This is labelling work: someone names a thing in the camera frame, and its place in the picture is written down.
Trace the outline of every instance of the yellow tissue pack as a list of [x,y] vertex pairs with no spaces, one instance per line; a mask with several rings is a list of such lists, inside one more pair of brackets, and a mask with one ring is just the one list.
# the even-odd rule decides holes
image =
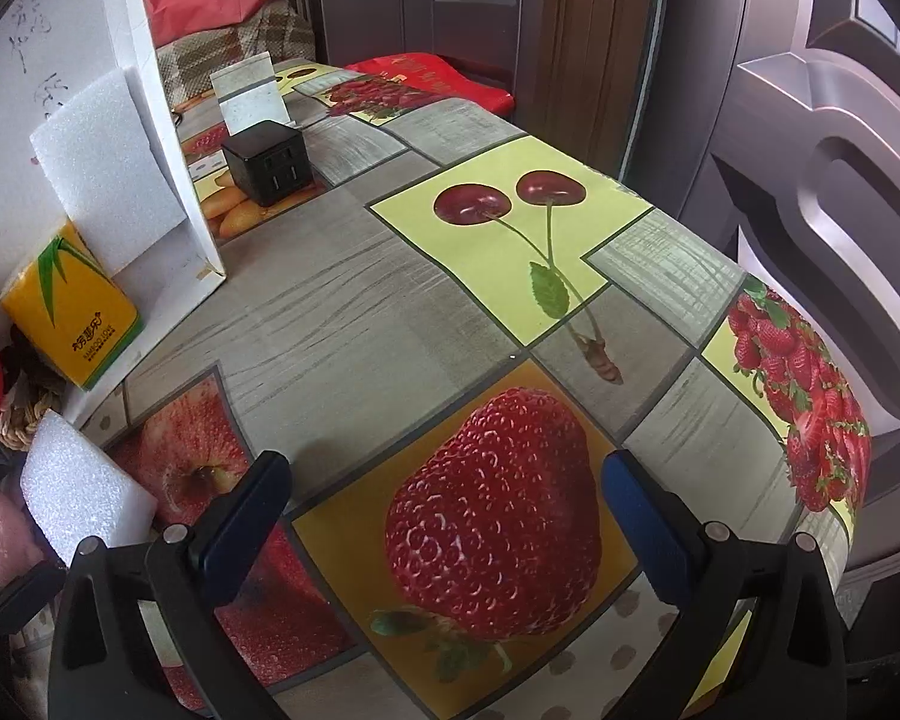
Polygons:
[[4,288],[0,304],[68,379],[91,389],[140,333],[140,314],[67,220]]

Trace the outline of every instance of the white foam block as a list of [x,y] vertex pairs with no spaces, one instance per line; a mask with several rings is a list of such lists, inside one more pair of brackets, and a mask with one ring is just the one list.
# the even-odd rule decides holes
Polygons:
[[36,157],[108,275],[183,221],[119,68],[74,95],[31,135]]
[[50,546],[70,565],[82,538],[110,547],[146,541],[156,499],[62,416],[47,412],[20,488]]

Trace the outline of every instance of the black power adapter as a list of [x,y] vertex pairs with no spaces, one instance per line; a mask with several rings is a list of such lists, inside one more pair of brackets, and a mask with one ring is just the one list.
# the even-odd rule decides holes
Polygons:
[[221,146],[233,183],[257,205],[274,205],[314,180],[303,133],[285,124],[257,122]]

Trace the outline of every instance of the screw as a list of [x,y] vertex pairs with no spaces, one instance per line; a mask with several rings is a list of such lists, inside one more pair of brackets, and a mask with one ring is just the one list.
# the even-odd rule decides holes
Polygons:
[[187,538],[187,533],[186,525],[180,525],[179,523],[170,525],[170,527],[163,532],[163,541],[168,544],[176,544],[183,541],[184,538]]
[[797,533],[795,541],[797,541],[797,546],[804,552],[813,552],[817,549],[817,540],[810,536],[810,533]]
[[726,541],[727,538],[730,538],[730,528],[727,528],[722,522],[707,522],[703,533],[706,533],[708,538],[712,538],[713,541]]
[[77,552],[79,552],[80,555],[89,555],[97,549],[100,544],[101,541],[96,536],[87,536],[87,538],[84,538],[84,540],[77,545]]

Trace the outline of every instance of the blue gripper pad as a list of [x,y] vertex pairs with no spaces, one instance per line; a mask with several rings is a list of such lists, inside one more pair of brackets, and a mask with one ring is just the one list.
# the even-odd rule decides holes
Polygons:
[[650,580],[653,592],[663,603],[683,609],[693,592],[696,573],[693,557],[680,544],[662,512],[620,455],[613,452],[604,459],[600,478],[604,500]]

